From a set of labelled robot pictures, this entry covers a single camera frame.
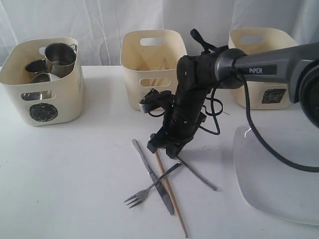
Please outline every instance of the white backdrop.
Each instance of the white backdrop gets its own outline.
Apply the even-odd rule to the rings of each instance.
[[[273,27],[299,44],[319,41],[319,0],[0,0],[0,65],[19,43],[70,36],[83,65],[119,65],[123,36],[134,30],[178,31],[189,54],[197,28],[216,46],[232,29]]]

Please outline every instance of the metal mug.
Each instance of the metal mug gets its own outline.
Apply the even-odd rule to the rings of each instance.
[[[58,77],[70,74],[75,65],[77,45],[62,42],[52,43],[45,48],[47,70]]]
[[[49,74],[40,73],[40,74],[36,75],[30,81],[30,84],[49,82],[49,81],[51,81]],[[21,97],[25,101],[36,101],[36,100],[50,99],[51,98],[51,91],[24,93],[21,95]]]
[[[45,59],[35,60],[25,66],[30,79],[36,77],[39,73],[47,73]]]

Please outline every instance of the butter knife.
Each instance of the butter knife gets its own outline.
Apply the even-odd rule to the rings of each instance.
[[[151,169],[149,162],[148,162],[146,156],[144,155],[139,143],[137,142],[136,139],[132,139],[132,143],[133,143],[136,151],[139,153],[139,156],[141,157],[141,159],[146,167],[146,170],[148,171],[152,181],[155,182],[158,179],[158,177],[155,175],[154,171]],[[164,185],[161,182],[159,182],[155,185],[155,187],[160,195],[160,198],[162,199],[166,208],[168,209],[169,213],[171,215],[173,215],[174,214],[174,206],[173,206],[173,203],[171,202],[169,194],[167,193]]]

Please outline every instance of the plastic bin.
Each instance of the plastic bin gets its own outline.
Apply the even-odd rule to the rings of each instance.
[[[73,38],[31,40],[19,44],[6,59],[0,71],[0,83],[9,95],[22,119],[38,126],[62,123],[75,119],[82,111],[84,80],[79,57],[79,47],[73,71],[56,81],[29,84],[25,66],[34,60],[44,59],[44,48],[54,42],[68,45],[78,42]],[[26,101],[24,93],[51,91],[50,99]]]
[[[144,38],[160,38],[162,44],[142,45],[141,40]],[[152,88],[160,92],[175,92],[178,84],[177,62],[186,54],[181,35],[175,31],[143,30],[126,34],[123,38],[121,65],[131,107],[140,110],[139,101]]]
[[[273,28],[236,29],[230,32],[228,41],[229,48],[241,49],[247,55],[297,45],[287,33]],[[248,82],[248,89],[251,109],[283,109],[290,104],[286,84]],[[238,104],[246,107],[244,87],[232,90],[232,94]]]

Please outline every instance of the metal fork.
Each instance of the metal fork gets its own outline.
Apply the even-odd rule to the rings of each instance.
[[[158,180],[156,180],[154,183],[152,183],[148,188],[141,190],[139,192],[137,192],[136,194],[134,194],[133,196],[129,197],[127,200],[125,200],[124,202],[126,203],[129,200],[129,203],[127,203],[127,205],[135,203],[133,205],[131,205],[129,208],[133,208],[139,204],[141,204],[142,202],[144,202],[146,200],[146,198],[149,195],[149,191],[150,189],[156,185],[157,183],[160,182],[161,179],[163,179],[164,177],[166,177],[169,173],[171,173],[172,171],[174,171],[175,169],[177,169],[178,167],[180,167],[182,165],[181,162],[178,162],[176,164],[174,164],[169,170],[167,170],[161,177],[158,178]]]

